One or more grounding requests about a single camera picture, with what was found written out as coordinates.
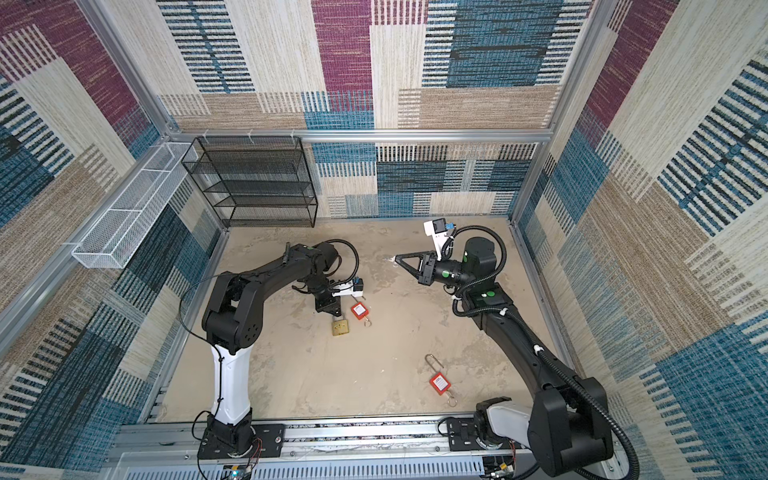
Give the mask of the brass padlock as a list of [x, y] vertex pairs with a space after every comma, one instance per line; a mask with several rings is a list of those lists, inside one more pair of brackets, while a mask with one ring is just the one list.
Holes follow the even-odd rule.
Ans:
[[348, 334], [350, 332], [348, 320], [344, 318], [334, 319], [331, 323], [331, 330], [333, 336]]

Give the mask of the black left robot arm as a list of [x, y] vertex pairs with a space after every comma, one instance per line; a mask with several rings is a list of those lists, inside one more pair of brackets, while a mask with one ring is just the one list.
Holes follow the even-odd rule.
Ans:
[[314, 246], [286, 245], [283, 255], [258, 268], [217, 276], [202, 321], [214, 361], [215, 401], [206, 433], [233, 450], [248, 451], [255, 440], [247, 392], [252, 347], [263, 331], [265, 302], [279, 290], [314, 298], [315, 311], [342, 317], [341, 297], [362, 291], [359, 253], [343, 239]]

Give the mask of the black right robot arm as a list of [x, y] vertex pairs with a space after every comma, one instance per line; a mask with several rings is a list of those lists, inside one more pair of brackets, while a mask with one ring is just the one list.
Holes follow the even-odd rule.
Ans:
[[513, 407], [510, 398], [495, 397], [476, 406], [473, 425], [483, 449], [521, 445], [532, 464], [523, 471], [500, 465], [490, 479], [528, 479], [543, 472], [550, 477], [573, 472], [595, 478], [589, 466], [614, 456], [621, 445], [627, 458], [625, 478], [637, 479], [641, 466], [636, 449], [608, 407], [607, 394], [594, 377], [583, 378], [563, 363], [524, 321], [497, 277], [508, 251], [501, 236], [482, 225], [457, 227], [443, 218], [429, 220], [424, 230], [431, 251], [394, 261], [419, 284], [440, 283], [450, 295], [452, 313], [472, 320], [503, 351], [533, 399], [529, 412]]

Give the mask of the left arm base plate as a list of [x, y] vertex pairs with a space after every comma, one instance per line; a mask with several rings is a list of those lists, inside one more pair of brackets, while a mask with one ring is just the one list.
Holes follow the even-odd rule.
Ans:
[[284, 424], [225, 425], [216, 420], [205, 429], [197, 452], [200, 460], [278, 458]]

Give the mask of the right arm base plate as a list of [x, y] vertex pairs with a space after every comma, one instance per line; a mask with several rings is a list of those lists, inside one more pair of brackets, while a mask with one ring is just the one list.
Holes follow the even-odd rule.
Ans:
[[492, 439], [489, 434], [481, 434], [475, 421], [469, 417], [444, 417], [438, 421], [437, 431], [447, 439], [451, 452], [511, 451], [513, 448], [523, 448], [517, 441], [508, 438]]

